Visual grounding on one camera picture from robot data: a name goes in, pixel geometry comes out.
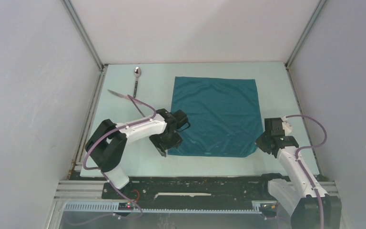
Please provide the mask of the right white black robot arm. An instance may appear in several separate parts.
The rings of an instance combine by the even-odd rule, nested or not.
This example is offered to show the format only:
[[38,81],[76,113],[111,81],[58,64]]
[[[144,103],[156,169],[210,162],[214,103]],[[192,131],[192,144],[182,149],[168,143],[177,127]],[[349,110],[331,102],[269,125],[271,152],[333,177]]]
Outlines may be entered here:
[[273,178],[258,186],[263,199],[274,197],[290,216],[294,229],[338,229],[342,205],[339,197],[331,196],[308,168],[296,139],[291,136],[289,116],[266,118],[264,132],[255,145],[273,155],[287,172],[291,184]]

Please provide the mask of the teal cloth napkin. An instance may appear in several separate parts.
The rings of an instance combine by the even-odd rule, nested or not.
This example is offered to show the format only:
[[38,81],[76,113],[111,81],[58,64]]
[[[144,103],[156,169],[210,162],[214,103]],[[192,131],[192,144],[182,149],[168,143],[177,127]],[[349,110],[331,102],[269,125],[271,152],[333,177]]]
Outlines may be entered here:
[[191,127],[169,155],[247,157],[257,150],[263,124],[254,79],[176,77],[171,111],[177,110]]

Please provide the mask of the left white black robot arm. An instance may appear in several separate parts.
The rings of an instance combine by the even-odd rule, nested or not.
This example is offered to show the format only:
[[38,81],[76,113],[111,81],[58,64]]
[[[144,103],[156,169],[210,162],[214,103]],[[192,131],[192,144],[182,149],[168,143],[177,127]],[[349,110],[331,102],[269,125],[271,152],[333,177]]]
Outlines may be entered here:
[[187,114],[178,110],[170,113],[166,109],[156,110],[152,116],[128,123],[114,123],[110,119],[102,121],[85,145],[87,155],[94,161],[94,169],[100,170],[113,192],[119,198],[127,198],[132,192],[129,177],[120,162],[128,144],[148,138],[161,156],[168,150],[178,149],[182,143],[179,133],[190,128]]

